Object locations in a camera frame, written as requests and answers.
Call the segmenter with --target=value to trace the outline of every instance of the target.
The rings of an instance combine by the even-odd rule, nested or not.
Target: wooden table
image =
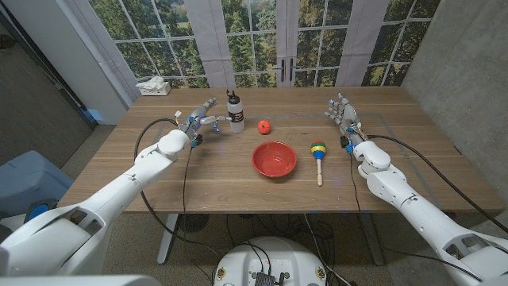
[[[189,213],[296,213],[358,211],[350,176],[349,155],[341,149],[338,126],[323,113],[329,99],[340,91],[356,107],[364,131],[396,137],[427,156],[454,184],[482,208],[499,211],[504,206],[492,187],[434,125],[418,104],[401,87],[348,88],[237,88],[244,103],[245,131],[232,133],[222,122],[217,133],[209,126],[199,132],[203,143],[195,148],[189,163],[186,184],[186,210]],[[227,98],[223,89],[172,90],[169,96],[141,97],[95,154],[60,206],[81,202],[94,194],[133,164],[134,143],[141,130],[157,118],[172,118],[177,110],[188,115],[207,99],[216,97],[218,105],[209,115],[226,115]],[[262,118],[271,122],[268,135],[256,126]],[[166,134],[170,123],[153,126],[144,136],[140,149],[149,146],[156,135]],[[323,186],[316,183],[316,160],[310,153],[315,139],[326,143],[323,160]],[[270,179],[259,174],[251,163],[254,148],[265,141],[281,141],[296,152],[298,164],[288,176]],[[407,176],[411,186],[444,211],[471,211],[461,199],[421,159],[391,141],[375,139],[387,151],[392,163]],[[156,211],[183,212],[183,174],[188,153],[163,180],[145,190]],[[376,198],[353,162],[362,210],[394,211]],[[147,211],[138,197],[126,209]]]

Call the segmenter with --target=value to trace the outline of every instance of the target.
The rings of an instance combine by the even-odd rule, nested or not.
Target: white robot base
[[[215,286],[322,286],[325,282],[325,267],[316,255],[297,242],[278,237],[253,238],[231,249],[214,274]]]

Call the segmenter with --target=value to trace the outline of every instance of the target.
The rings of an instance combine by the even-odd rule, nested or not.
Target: window
[[[390,0],[363,86],[399,86],[436,12],[439,0]]]
[[[300,0],[296,87],[333,87],[352,0]]]
[[[221,0],[237,87],[276,87],[275,0]]]
[[[89,0],[138,81],[209,87],[183,0]]]

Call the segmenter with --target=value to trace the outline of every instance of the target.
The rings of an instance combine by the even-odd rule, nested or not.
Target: wooden handle
[[[321,159],[317,159],[317,185],[323,185],[323,175],[321,174]]]

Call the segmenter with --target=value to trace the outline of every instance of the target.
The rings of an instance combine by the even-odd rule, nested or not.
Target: red bowl
[[[252,152],[252,164],[261,174],[276,178],[293,171],[296,153],[282,142],[264,142]]]

